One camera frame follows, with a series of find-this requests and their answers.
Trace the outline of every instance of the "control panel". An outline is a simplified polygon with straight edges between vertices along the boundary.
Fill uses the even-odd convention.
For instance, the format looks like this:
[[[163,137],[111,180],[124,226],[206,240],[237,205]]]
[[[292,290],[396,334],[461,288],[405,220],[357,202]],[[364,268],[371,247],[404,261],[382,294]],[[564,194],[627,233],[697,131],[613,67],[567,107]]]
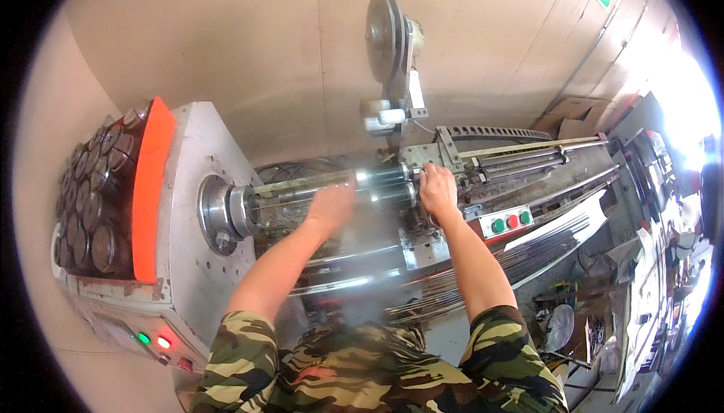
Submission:
[[[486,239],[501,236],[508,232],[528,227],[533,224],[533,214],[528,205],[489,213],[478,218],[483,236]]]
[[[204,372],[206,358],[181,337],[163,314],[140,315],[85,302],[80,311],[95,334],[105,341],[164,366]]]

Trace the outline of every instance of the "green indicator light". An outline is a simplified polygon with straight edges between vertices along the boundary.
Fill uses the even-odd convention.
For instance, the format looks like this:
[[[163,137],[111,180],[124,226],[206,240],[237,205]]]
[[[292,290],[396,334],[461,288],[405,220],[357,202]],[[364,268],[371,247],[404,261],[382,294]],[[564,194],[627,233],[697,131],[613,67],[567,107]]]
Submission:
[[[505,231],[505,222],[501,219],[497,219],[493,222],[492,228],[493,232],[503,232]]]

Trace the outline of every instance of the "orange plate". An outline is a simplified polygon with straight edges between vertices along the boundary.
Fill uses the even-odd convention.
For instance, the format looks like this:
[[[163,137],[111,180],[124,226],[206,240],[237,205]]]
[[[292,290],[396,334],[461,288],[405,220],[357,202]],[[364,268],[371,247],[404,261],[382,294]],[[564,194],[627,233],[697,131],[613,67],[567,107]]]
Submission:
[[[175,129],[176,118],[161,99],[155,97],[140,144],[131,215],[133,274],[144,283],[156,282],[158,199]]]

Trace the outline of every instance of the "bolt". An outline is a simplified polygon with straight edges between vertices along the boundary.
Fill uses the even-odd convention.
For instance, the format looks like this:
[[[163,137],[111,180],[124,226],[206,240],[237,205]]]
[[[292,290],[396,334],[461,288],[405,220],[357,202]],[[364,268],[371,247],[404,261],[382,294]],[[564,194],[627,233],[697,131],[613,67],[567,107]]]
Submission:
[[[219,231],[216,233],[216,248],[219,251],[224,251],[229,246],[230,241],[229,233],[226,231]]]

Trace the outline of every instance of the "camouflage shirt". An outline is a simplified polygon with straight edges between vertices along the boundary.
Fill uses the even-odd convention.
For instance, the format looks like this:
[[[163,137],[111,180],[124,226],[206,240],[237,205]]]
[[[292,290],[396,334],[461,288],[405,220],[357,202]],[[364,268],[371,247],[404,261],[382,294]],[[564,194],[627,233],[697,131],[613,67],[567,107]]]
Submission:
[[[191,411],[567,411],[563,390],[533,347],[520,312],[473,321],[454,367],[424,351],[417,329],[318,326],[277,354],[273,325],[253,312],[224,316]]]

